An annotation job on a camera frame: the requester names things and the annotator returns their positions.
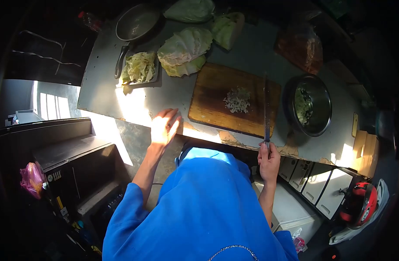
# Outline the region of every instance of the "person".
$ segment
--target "person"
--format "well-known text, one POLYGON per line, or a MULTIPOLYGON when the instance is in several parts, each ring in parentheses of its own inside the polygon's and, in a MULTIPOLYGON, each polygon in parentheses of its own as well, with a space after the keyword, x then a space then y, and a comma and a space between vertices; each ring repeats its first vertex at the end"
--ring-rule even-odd
POLYGON ((246 164, 191 148, 162 185, 156 207, 145 210, 157 165, 181 122, 179 116, 169 124, 176 112, 165 109, 152 121, 151 145, 109 222, 103 260, 298 260, 291 233, 270 230, 280 164, 273 143, 259 144, 259 198, 246 164))

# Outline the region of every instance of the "hand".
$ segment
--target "hand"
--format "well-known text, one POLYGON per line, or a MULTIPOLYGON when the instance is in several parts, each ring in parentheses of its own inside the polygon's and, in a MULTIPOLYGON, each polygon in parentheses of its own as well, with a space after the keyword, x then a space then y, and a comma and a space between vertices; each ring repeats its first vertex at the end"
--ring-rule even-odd
POLYGON ((175 137, 176 130, 181 122, 181 116, 177 117, 173 125, 169 124, 178 109, 164 109, 153 118, 151 126, 151 144, 164 150, 175 137))
POLYGON ((276 184, 278 176, 280 155, 276 150, 275 144, 270 143, 270 158, 268 148, 264 142, 259 143, 260 150, 258 154, 258 164, 260 166, 260 176, 265 183, 276 184))

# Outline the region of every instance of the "blue shirt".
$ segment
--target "blue shirt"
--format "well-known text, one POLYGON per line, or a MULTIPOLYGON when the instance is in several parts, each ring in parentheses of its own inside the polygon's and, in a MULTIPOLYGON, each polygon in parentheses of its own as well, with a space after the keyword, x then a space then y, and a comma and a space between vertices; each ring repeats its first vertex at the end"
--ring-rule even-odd
POLYGON ((109 222, 103 260, 298 260, 290 232, 271 232, 249 175, 231 154, 192 148, 150 213, 130 183, 109 222))

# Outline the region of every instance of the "cardboard box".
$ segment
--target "cardboard box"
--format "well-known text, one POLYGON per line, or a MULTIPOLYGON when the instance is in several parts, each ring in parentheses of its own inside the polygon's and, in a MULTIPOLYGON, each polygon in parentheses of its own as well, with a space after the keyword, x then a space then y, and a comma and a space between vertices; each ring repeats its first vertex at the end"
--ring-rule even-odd
POLYGON ((376 135, 366 131, 356 132, 353 144, 353 161, 351 168, 358 174, 372 178, 378 162, 379 141, 376 135))

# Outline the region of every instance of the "knife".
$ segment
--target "knife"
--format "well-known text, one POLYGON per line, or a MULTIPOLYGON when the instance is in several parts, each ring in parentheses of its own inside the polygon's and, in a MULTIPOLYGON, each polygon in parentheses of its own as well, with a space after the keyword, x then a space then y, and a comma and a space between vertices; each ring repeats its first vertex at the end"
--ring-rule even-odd
POLYGON ((264 127, 265 127, 265 144, 266 147, 268 148, 269 152, 269 158, 270 158, 270 108, 269 108, 269 86, 268 86, 268 81, 266 80, 266 72, 263 77, 263 117, 264 117, 264 127))

